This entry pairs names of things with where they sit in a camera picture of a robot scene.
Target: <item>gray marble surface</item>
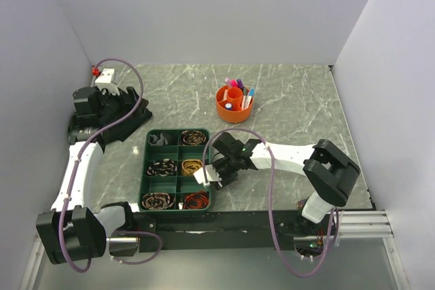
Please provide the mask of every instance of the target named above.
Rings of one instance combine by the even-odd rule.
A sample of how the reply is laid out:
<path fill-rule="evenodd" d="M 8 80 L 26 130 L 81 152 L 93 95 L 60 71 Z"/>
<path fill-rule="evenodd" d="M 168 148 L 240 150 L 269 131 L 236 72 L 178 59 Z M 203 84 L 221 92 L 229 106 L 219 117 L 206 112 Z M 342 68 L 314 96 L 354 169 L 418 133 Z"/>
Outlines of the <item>gray marble surface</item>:
<path fill-rule="evenodd" d="M 123 66 L 121 88 L 139 83 Z M 215 111 L 215 93 L 224 78 L 241 78 L 254 87 L 251 117 L 239 124 L 259 132 L 271 143 L 307 145 L 329 139 L 358 162 L 351 135 L 328 66 L 321 65 L 139 65 L 145 84 L 144 97 L 154 117 L 125 142 L 106 148 L 91 189 L 91 207 L 129 201 L 137 203 L 145 136 L 154 128 L 207 128 L 214 133 L 234 126 Z M 243 142 L 249 135 L 234 132 Z M 239 180 L 213 194 L 210 211 L 262 211 L 267 209 L 269 170 L 241 171 Z M 276 171 L 274 209 L 294 209 L 298 200 L 311 195 L 308 179 Z M 370 194 L 361 175 L 347 209 L 370 209 Z"/>

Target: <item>pen holder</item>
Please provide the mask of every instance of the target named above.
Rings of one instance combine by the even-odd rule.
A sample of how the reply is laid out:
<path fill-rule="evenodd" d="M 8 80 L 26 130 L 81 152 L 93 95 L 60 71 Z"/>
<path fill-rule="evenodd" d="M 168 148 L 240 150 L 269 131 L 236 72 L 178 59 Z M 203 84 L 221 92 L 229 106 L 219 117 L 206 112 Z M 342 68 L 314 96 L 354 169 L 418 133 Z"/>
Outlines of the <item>pen holder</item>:
<path fill-rule="evenodd" d="M 228 90 L 226 100 L 224 100 L 225 90 Z M 250 115 L 254 106 L 254 98 L 252 98 L 249 107 L 242 110 L 243 92 L 240 88 L 229 88 L 227 85 L 221 87 L 216 92 L 216 111 L 217 114 L 226 122 L 236 124 L 244 122 Z M 225 104 L 231 103 L 232 110 L 225 109 Z"/>

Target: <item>green organizer tray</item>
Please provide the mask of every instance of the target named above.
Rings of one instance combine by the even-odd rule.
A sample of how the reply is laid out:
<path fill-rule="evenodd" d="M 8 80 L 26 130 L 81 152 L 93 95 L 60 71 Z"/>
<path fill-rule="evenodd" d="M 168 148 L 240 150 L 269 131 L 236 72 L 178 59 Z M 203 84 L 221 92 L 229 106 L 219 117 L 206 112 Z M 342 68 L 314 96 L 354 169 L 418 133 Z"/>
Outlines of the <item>green organizer tray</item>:
<path fill-rule="evenodd" d="M 204 128 L 183 128 L 183 129 L 153 129 L 147 133 L 145 142 L 145 154 L 143 156 L 143 168 L 142 168 L 142 180 L 139 191 L 138 205 L 141 212 L 148 213 L 165 213 L 165 212 L 178 212 L 178 213 L 194 213 L 204 212 L 208 210 L 211 204 L 211 192 L 210 187 L 204 187 L 196 182 L 195 177 L 186 177 L 181 175 L 181 163 L 184 160 L 197 159 L 202 160 L 205 145 L 180 145 L 180 134 L 185 130 L 199 130 L 207 136 L 207 140 L 210 139 L 210 132 Z M 160 135 L 161 132 L 170 134 L 174 139 L 177 139 L 176 145 L 150 145 L 148 140 L 150 135 Z M 148 176 L 146 170 L 148 166 L 158 159 L 172 159 L 177 162 L 177 174 L 173 176 Z M 205 164 L 208 164 L 211 160 L 211 150 L 207 153 L 207 159 Z M 184 198 L 191 193 L 196 193 L 204 190 L 209 195 L 209 206 L 205 209 L 189 210 L 178 209 L 178 203 L 180 199 Z M 175 204 L 173 209 L 167 210 L 148 210 L 142 206 L 142 197 L 149 193 L 168 193 L 171 197 L 175 197 Z"/>

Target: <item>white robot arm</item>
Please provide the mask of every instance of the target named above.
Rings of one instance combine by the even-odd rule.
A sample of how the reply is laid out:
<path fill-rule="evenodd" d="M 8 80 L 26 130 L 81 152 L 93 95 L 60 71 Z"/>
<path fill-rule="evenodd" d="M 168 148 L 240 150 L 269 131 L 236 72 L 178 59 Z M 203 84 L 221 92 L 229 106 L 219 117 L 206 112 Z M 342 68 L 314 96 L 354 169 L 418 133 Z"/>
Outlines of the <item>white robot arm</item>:
<path fill-rule="evenodd" d="M 50 212 L 39 214 L 36 221 L 37 231 L 53 264 L 65 262 L 58 226 L 79 150 L 97 130 L 126 115 L 139 101 L 134 88 L 126 88 L 125 92 L 117 87 L 117 83 L 115 71 L 103 69 L 95 79 L 95 86 L 80 88 L 73 93 L 75 113 L 68 128 L 70 147 L 67 169 Z M 102 256 L 107 236 L 111 236 L 118 228 L 129 230 L 133 226 L 133 213 L 127 202 L 111 203 L 93 214 L 88 208 L 90 184 L 106 144 L 125 140 L 152 117 L 147 105 L 147 100 L 140 99 L 135 112 L 128 119 L 100 134 L 82 154 L 63 226 L 65 246 L 73 261 Z"/>
<path fill-rule="evenodd" d="M 320 140 L 316 145 L 305 146 L 267 143 L 267 146 L 274 154 L 276 169 L 306 176 L 315 188 L 303 205 L 303 218 L 318 224 L 334 206 L 346 205 L 360 168 L 332 142 Z M 259 140 L 250 139 L 243 144 L 225 132 L 213 142 L 213 147 L 224 157 L 194 173 L 198 183 L 205 187 L 212 183 L 221 189 L 232 183 L 241 169 L 271 168 L 271 155 Z"/>

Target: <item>red connector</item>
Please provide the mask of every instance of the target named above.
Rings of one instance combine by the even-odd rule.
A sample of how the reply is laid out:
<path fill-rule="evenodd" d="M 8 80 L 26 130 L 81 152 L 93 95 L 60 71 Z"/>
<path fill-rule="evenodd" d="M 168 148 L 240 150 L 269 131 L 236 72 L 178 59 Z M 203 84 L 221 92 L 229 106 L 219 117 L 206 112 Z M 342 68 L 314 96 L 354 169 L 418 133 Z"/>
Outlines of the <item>red connector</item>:
<path fill-rule="evenodd" d="M 95 66 L 92 66 L 92 74 L 95 76 L 95 77 L 98 77 L 99 75 L 100 75 L 100 69 L 98 68 L 98 67 L 95 67 Z"/>

